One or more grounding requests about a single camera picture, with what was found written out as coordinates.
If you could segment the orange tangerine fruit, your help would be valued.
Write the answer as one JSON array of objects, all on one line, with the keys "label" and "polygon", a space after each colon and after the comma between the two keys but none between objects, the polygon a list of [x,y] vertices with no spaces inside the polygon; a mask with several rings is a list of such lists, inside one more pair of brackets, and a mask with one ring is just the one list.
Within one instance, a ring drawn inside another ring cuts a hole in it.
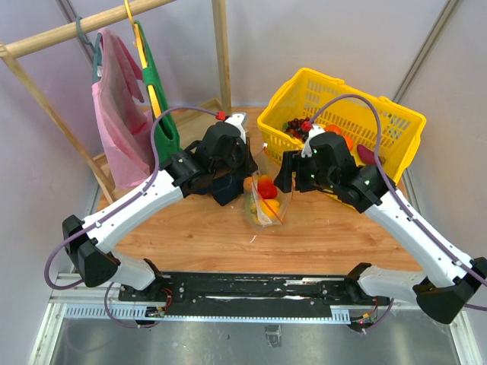
[{"label": "orange tangerine fruit", "polygon": [[243,189],[246,192],[252,192],[254,189],[256,189],[256,187],[257,187],[257,182],[252,176],[249,176],[244,179]]}]

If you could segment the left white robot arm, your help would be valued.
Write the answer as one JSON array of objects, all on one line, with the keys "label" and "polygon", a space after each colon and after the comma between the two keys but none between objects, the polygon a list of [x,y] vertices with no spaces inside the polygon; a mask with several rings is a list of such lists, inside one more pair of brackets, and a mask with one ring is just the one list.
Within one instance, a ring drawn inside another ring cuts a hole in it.
[{"label": "left white robot arm", "polygon": [[102,211],[63,223],[71,239],[67,253],[87,287],[108,281],[128,285],[145,300],[159,298],[163,282],[147,259],[138,260],[115,250],[119,241],[155,213],[188,195],[209,190],[223,177],[243,179],[257,165],[250,153],[244,113],[234,113],[210,126],[203,139],[173,154],[131,192]]}]

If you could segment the yellow bell pepper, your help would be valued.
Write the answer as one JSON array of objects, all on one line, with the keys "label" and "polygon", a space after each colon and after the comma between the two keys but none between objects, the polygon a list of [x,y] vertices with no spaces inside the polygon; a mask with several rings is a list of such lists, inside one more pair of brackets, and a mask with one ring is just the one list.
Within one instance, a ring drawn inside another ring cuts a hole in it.
[{"label": "yellow bell pepper", "polygon": [[280,211],[280,202],[276,199],[261,199],[259,206],[262,213],[270,220],[275,220]]}]

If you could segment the clear zip top bag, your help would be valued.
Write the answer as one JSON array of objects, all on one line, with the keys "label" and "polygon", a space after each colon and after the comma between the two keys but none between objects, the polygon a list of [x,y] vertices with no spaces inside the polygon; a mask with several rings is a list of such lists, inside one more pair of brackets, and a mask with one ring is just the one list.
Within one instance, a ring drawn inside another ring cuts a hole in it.
[{"label": "clear zip top bag", "polygon": [[243,180],[244,213],[256,228],[283,225],[294,189],[282,192],[274,183],[281,164],[270,154],[267,143],[253,156],[257,171]]}]

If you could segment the red bell pepper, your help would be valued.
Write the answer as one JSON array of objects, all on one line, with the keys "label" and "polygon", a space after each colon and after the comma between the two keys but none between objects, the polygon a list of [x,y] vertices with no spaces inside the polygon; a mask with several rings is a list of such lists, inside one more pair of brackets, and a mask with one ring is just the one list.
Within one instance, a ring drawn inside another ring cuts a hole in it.
[{"label": "red bell pepper", "polygon": [[263,199],[275,199],[278,196],[273,180],[267,175],[258,178],[257,191]]}]

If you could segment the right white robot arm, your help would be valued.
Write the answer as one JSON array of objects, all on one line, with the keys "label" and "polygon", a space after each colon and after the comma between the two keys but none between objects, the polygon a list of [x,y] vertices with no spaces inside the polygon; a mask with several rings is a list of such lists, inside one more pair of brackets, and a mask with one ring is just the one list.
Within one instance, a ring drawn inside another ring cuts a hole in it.
[{"label": "right white robot arm", "polygon": [[415,303],[433,320],[450,324],[486,283],[484,257],[473,259],[446,240],[407,202],[382,167],[357,165],[345,139],[334,132],[311,134],[303,149],[284,152],[274,183],[282,192],[331,193],[381,225],[419,263],[420,271],[356,265],[344,286],[354,304],[388,297]]}]

